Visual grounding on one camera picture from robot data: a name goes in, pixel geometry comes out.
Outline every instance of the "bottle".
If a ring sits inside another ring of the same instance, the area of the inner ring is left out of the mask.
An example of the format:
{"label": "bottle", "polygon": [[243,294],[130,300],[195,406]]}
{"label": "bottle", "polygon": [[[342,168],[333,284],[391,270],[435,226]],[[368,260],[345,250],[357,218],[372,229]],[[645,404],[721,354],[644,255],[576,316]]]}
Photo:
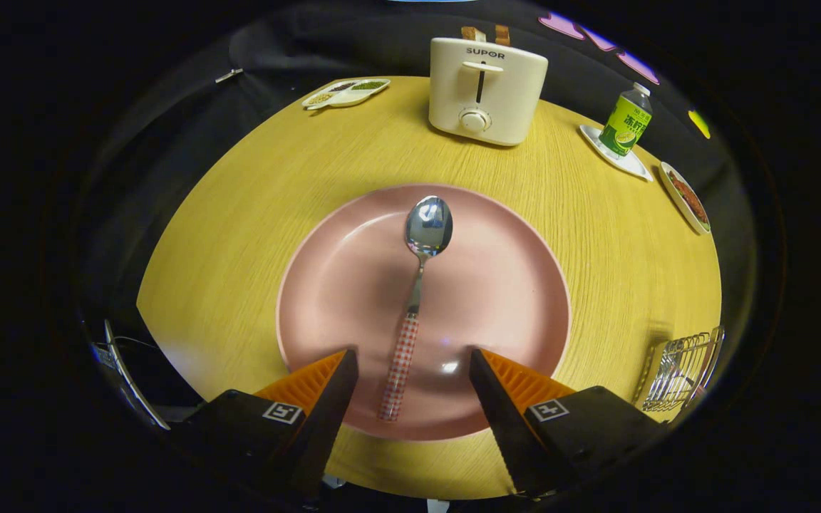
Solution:
{"label": "bottle", "polygon": [[632,151],[632,146],[651,122],[651,91],[639,82],[632,83],[632,90],[619,95],[613,113],[601,131],[600,150],[611,159],[619,160]]}

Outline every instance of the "bottle cap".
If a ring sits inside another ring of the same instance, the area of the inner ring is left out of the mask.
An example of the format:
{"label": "bottle cap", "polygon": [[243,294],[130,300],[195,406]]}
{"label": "bottle cap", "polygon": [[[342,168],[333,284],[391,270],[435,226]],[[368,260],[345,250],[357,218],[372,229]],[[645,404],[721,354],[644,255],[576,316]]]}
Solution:
{"label": "bottle cap", "polygon": [[632,88],[638,92],[641,92],[645,96],[651,96],[651,91],[649,91],[644,85],[639,84],[639,82],[632,82]]}

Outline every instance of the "small plate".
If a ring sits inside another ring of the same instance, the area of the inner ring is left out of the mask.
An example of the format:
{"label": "small plate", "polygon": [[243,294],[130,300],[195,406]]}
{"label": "small plate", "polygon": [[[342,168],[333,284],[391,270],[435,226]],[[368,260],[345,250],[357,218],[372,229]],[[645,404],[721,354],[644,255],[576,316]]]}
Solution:
{"label": "small plate", "polygon": [[[427,195],[452,208],[452,243],[426,265],[401,416],[385,423],[378,406],[419,265],[404,221]],[[570,318],[559,262],[518,214],[466,189],[401,185],[348,202],[306,237],[284,272],[277,340],[291,371],[355,347],[359,380],[344,423],[380,438],[434,441],[489,426],[468,379],[470,347],[553,375]]]}
{"label": "small plate", "polygon": [[[663,160],[661,162],[661,166],[658,168],[658,171],[661,175],[661,181],[664,182],[664,188],[667,189],[668,194],[671,195],[671,200],[673,200],[673,202],[677,204],[677,208],[680,209],[680,212],[683,214],[683,217],[685,217],[686,221],[690,224],[691,227],[693,227],[693,230],[695,230],[697,234],[710,234],[711,225],[703,223],[701,219],[696,217],[696,214],[693,213],[693,209],[690,208],[690,205],[688,205],[687,201],[683,198],[683,195],[680,194],[680,191],[678,191],[677,188],[675,188],[670,173],[673,172],[673,174],[677,177],[677,180],[682,182],[682,184],[685,185],[686,188],[689,189],[690,192],[692,192],[693,195],[698,199],[698,195],[695,194],[693,188],[690,187],[687,181],[682,177],[682,175],[680,175],[680,173],[677,172],[677,170],[673,168],[673,166],[669,165],[667,162],[664,162]],[[701,205],[701,200],[698,201],[698,207],[700,207],[701,211],[705,213],[705,207]]]}
{"label": "small plate", "polygon": [[628,155],[619,160],[611,159],[606,155],[606,153],[603,152],[602,149],[600,149],[603,144],[599,139],[597,139],[597,137],[600,136],[600,129],[589,127],[587,125],[579,125],[579,131],[581,131],[584,139],[589,142],[589,146],[594,148],[595,152],[602,156],[604,160],[610,162],[610,165],[616,169],[619,169],[619,171],[627,172],[633,176],[638,176],[638,178],[641,178],[647,182],[654,182],[654,177],[651,176],[651,173],[648,172],[645,165],[641,163],[641,160],[639,160],[639,157],[635,155],[635,152],[629,152]]}
{"label": "small plate", "polygon": [[[354,90],[359,84],[366,84],[368,82],[385,82],[384,84],[380,85],[378,88],[374,88],[374,90]],[[351,87],[346,88],[346,90],[334,91],[334,88],[338,88],[343,84],[351,84]],[[388,78],[362,78],[358,81],[339,81],[335,82],[334,84],[329,85],[329,87],[316,92],[306,100],[300,104],[303,107],[310,108],[310,110],[315,110],[315,108],[321,107],[349,107],[351,105],[356,105],[361,103],[367,98],[371,97],[372,95],[378,93],[379,91],[384,90],[384,88],[388,87],[388,84],[391,84],[390,79]],[[322,95],[322,94],[332,94],[333,96],[324,102],[319,103],[310,103],[313,98]]]}

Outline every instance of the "white divided dish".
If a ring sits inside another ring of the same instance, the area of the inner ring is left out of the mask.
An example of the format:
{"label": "white divided dish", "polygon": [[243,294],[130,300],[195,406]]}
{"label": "white divided dish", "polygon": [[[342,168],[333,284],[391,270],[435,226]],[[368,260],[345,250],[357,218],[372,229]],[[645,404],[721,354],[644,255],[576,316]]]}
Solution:
{"label": "white divided dish", "polygon": [[[677,170],[673,168],[673,166],[669,165],[667,162],[664,162],[662,160],[661,168],[659,168],[659,174],[661,175],[661,181],[664,183],[664,188],[667,189],[667,194],[671,195],[671,199],[673,200],[673,202],[675,202],[675,204],[677,204],[677,208],[680,209],[680,212],[683,214],[683,217],[686,218],[686,221],[690,224],[691,227],[693,227],[693,230],[695,230],[697,234],[699,234],[700,236],[702,234],[710,234],[711,225],[704,224],[701,221],[701,219],[696,217],[696,214],[693,213],[693,209],[690,208],[690,205],[688,205],[686,200],[680,194],[680,191],[678,191],[677,188],[675,188],[675,186],[673,185],[673,180],[670,178],[670,176],[668,176],[670,172],[673,172],[674,176],[677,177],[677,180],[682,182],[682,184],[685,185],[686,188],[688,188],[690,191],[692,191],[693,195],[696,198],[698,198],[698,195],[695,194],[695,191],[693,191],[693,188],[688,184],[686,179],[684,179],[683,176],[680,175],[680,173],[678,173]],[[703,205],[701,204],[701,200],[698,201],[698,206],[704,213],[705,207],[703,207]]]}
{"label": "white divided dish", "polygon": [[[356,86],[367,84],[369,82],[384,82],[384,84],[374,88],[374,90],[355,90]],[[351,87],[345,88],[345,90],[334,91],[335,88],[338,88],[344,84],[351,84]],[[329,85],[329,87],[326,87],[319,92],[316,92],[309,98],[306,98],[306,100],[303,100],[301,105],[306,107],[307,110],[316,110],[316,108],[322,107],[349,107],[351,105],[361,103],[379,91],[384,90],[384,88],[388,87],[388,84],[391,84],[391,81],[387,78],[362,78],[358,81],[339,81]],[[333,96],[328,100],[320,101],[319,103],[311,102],[313,98],[319,97],[319,95],[323,94],[332,94]]]}
{"label": "white divided dish", "polygon": [[627,172],[630,175],[638,176],[648,182],[654,182],[654,177],[651,176],[651,173],[648,171],[648,168],[641,163],[639,157],[635,155],[634,152],[629,152],[626,154],[625,157],[621,159],[613,159],[610,158],[606,153],[600,148],[602,146],[602,142],[600,142],[597,137],[600,136],[600,129],[589,127],[587,125],[579,125],[579,131],[581,131],[584,139],[589,142],[589,145],[594,148],[595,152],[598,155],[602,156],[604,160],[610,162],[610,165],[619,169],[619,171]]}

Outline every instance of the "toaster knob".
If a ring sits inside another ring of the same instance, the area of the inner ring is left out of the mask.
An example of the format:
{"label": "toaster knob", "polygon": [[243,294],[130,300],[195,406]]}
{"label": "toaster knob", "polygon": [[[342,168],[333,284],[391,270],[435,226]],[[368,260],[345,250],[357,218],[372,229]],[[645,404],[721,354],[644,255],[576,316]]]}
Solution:
{"label": "toaster knob", "polygon": [[460,121],[470,131],[484,131],[490,126],[490,116],[482,110],[467,110],[460,116]]}

